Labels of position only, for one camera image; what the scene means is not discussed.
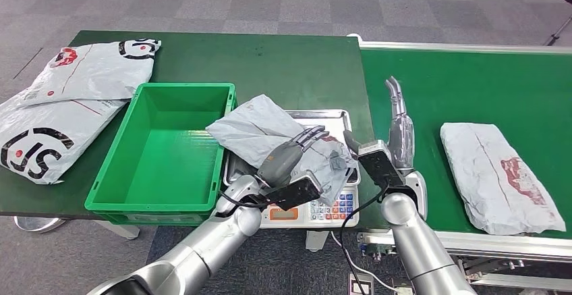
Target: sf logo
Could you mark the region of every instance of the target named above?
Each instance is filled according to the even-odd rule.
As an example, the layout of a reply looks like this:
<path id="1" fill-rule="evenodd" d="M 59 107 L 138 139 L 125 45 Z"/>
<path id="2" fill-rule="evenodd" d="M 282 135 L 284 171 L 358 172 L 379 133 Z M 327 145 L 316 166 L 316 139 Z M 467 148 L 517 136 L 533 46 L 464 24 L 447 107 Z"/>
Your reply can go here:
<path id="1" fill-rule="evenodd" d="M 30 137 L 37 136 L 38 140 L 40 140 L 40 137 L 41 137 L 41 140 L 45 140 L 45 137 L 54 138 L 57 141 L 56 143 L 59 143 L 59 144 L 61 143 L 67 150 L 69 150 L 74 145 L 74 142 L 70 138 L 68 138 L 65 134 L 63 134 L 59 131 L 56 131 L 52 128 L 34 128 L 34 129 L 31 129 L 31 131 L 32 131 L 32 134 L 38 134 L 38 135 L 30 135 Z M 61 153 L 57 152 L 54 149 L 45 149 L 45 150 L 42 150 L 38 153 L 38 151 L 41 150 L 41 148 L 44 146 L 44 144 L 41 142 L 36 142 L 27 151 L 23 151 L 23 150 L 18 149 L 14 152 L 14 156 L 16 157 L 16 159 L 21 159 L 20 163 L 16 163 L 12 160 L 10 160 L 10 161 L 8 160 L 8 151 L 10 150 L 10 148 L 14 144 L 18 143 L 18 141 L 21 141 L 23 138 L 27 137 L 29 134 L 30 134 L 30 130 L 27 130 L 25 132 L 18 134 L 17 136 L 14 136 L 12 139 L 10 139 L 8 142 L 6 142 L 2 146 L 2 150 L 0 151 L 0 163 L 7 168 L 10 168 L 10 166 L 11 166 L 16 171 L 24 172 L 24 170 L 26 169 L 26 166 L 28 165 L 30 158 L 32 158 L 34 155 L 36 155 L 34 160 L 36 161 L 36 164 L 39 168 L 39 172 L 35 172 L 35 171 L 32 171 L 32 169 L 29 169 L 28 170 L 28 176 L 30 176 L 33 179 L 41 179 L 46 174 L 46 172 L 49 170 L 49 167 L 46 164 L 45 158 L 47 156 L 52 156 L 56 160 L 59 160 L 61 158 Z"/>
<path id="2" fill-rule="evenodd" d="M 155 59 L 157 40 L 140 38 L 134 41 L 119 42 L 119 54 L 131 60 Z"/>

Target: green plastic crate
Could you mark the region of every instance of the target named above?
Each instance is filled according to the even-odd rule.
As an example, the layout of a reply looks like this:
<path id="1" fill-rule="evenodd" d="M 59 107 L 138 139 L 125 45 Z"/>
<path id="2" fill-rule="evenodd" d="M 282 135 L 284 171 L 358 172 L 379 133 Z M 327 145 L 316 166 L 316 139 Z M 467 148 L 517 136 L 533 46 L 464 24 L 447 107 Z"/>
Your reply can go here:
<path id="1" fill-rule="evenodd" d="M 116 224 L 198 225 L 215 206 L 224 148 L 204 128 L 233 84 L 142 84 L 85 202 Z"/>

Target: scale keypad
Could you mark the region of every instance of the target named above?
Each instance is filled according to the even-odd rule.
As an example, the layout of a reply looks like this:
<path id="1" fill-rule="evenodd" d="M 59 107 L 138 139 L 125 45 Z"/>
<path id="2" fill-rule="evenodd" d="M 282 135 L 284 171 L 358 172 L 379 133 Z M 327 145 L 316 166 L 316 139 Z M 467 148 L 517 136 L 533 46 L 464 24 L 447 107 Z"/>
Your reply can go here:
<path id="1" fill-rule="evenodd" d="M 352 192 L 343 192 L 334 206 L 313 200 L 310 202 L 310 219 L 312 221 L 344 220 L 353 211 L 354 199 Z"/>

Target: stainless steel tray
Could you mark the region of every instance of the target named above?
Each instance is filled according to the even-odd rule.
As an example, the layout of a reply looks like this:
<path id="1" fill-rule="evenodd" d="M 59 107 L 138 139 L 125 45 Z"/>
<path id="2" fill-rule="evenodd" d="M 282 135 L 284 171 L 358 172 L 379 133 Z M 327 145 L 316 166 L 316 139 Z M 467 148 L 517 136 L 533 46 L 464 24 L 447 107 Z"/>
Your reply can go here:
<path id="1" fill-rule="evenodd" d="M 326 126 L 326 131 L 335 137 L 338 141 L 345 144 L 343 138 L 344 130 L 351 130 L 349 122 L 349 113 L 342 109 L 316 109 L 307 111 L 286 111 L 296 122 L 304 126 Z M 225 155 L 225 171 L 223 182 L 226 186 L 230 186 L 238 177 L 242 175 L 254 175 L 256 168 L 252 167 L 243 159 L 240 159 L 234 153 L 227 151 Z M 354 169 L 351 173 L 347 186 L 358 185 L 362 177 L 359 168 Z"/>

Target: gray carpet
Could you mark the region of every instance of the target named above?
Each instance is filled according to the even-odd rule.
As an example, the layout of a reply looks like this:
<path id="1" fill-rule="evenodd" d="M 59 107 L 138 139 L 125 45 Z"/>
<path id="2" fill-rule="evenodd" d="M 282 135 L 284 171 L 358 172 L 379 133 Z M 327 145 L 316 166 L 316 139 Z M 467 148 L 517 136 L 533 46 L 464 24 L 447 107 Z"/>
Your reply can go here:
<path id="1" fill-rule="evenodd" d="M 356 32 L 367 41 L 541 45 L 570 14 L 560 0 L 0 0 L 0 102 L 26 88 L 79 30 Z M 572 45 L 572 28 L 557 45 Z M 127 241 L 88 221 L 44 235 L 21 232 L 9 218 L 0 226 L 2 295 L 85 294 L 167 251 L 187 232 L 160 228 L 148 253 L 151 227 Z M 329 240 L 324 251 L 309 253 L 304 236 L 261 231 L 204 294 L 346 294 L 339 249 Z M 266 250 L 246 252 L 261 246 Z M 383 278 L 403 275 L 395 257 L 363 264 Z"/>

